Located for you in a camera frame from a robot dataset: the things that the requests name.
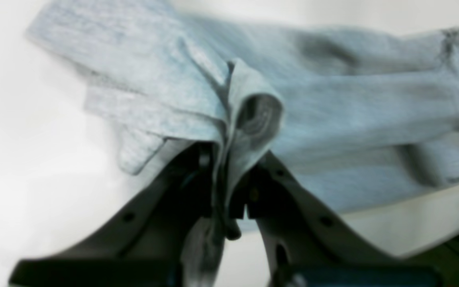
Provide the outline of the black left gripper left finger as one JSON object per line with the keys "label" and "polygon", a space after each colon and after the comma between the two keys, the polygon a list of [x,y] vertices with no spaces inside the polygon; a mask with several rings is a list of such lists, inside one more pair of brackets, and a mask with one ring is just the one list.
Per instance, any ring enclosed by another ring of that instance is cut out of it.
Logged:
{"label": "black left gripper left finger", "polygon": [[212,287],[218,251],[207,250],[213,219],[214,149],[199,142],[102,227],[62,252],[21,259],[10,287]]}

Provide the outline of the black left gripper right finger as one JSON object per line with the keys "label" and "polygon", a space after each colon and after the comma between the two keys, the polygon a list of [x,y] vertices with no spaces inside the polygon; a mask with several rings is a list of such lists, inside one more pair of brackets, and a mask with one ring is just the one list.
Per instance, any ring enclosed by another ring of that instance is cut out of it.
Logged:
{"label": "black left gripper right finger", "polygon": [[269,287],[439,287],[429,265],[410,265],[359,236],[266,153],[229,199],[229,216],[256,221]]}

